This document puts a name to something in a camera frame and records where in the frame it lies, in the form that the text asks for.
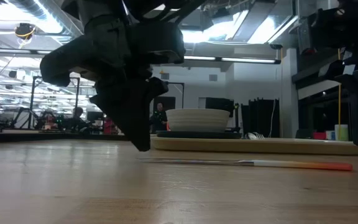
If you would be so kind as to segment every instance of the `wooden cutting board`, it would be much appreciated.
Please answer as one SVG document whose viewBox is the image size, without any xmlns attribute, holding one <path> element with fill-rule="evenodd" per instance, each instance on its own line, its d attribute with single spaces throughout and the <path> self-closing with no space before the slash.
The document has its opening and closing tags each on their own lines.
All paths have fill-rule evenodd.
<svg viewBox="0 0 358 224">
<path fill-rule="evenodd" d="M 179 139 L 151 137 L 152 147 L 171 151 L 358 155 L 353 142 L 309 139 Z"/>
</svg>

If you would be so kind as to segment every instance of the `air duct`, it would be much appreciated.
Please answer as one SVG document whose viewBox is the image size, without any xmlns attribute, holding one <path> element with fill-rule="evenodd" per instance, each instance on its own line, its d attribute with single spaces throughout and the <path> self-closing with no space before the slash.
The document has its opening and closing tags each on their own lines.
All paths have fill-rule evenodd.
<svg viewBox="0 0 358 224">
<path fill-rule="evenodd" d="M 76 26 L 69 15 L 60 9 L 54 0 L 8 0 L 7 2 L 38 19 L 37 26 L 44 32 L 63 34 L 62 37 L 54 37 L 59 42 L 68 42 L 67 35 L 79 37 L 83 34 L 82 30 Z"/>
</svg>

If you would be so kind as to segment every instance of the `white bowl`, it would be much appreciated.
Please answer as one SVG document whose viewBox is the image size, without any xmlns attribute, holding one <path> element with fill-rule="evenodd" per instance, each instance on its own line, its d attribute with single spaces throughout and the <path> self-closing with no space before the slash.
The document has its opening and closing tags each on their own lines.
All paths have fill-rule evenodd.
<svg viewBox="0 0 358 224">
<path fill-rule="evenodd" d="M 168 110 L 171 131 L 224 132 L 230 113 L 214 109 Z"/>
</svg>

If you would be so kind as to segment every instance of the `black plate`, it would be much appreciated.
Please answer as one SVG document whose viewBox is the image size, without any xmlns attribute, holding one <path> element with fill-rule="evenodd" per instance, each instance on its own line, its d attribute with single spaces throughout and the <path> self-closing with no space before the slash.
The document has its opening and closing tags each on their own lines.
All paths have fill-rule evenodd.
<svg viewBox="0 0 358 224">
<path fill-rule="evenodd" d="M 206 133 L 196 131 L 157 131 L 160 138 L 196 138 L 196 139 L 240 139 L 241 133 Z"/>
</svg>

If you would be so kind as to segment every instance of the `red object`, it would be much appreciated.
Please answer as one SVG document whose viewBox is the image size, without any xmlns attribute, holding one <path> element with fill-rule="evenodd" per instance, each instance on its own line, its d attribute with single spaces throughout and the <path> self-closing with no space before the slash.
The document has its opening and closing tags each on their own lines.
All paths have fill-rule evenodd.
<svg viewBox="0 0 358 224">
<path fill-rule="evenodd" d="M 117 134 L 116 125 L 109 118 L 104 121 L 104 134 Z"/>
<path fill-rule="evenodd" d="M 327 134 L 326 133 L 313 133 L 313 138 L 318 140 L 326 140 Z"/>
</svg>

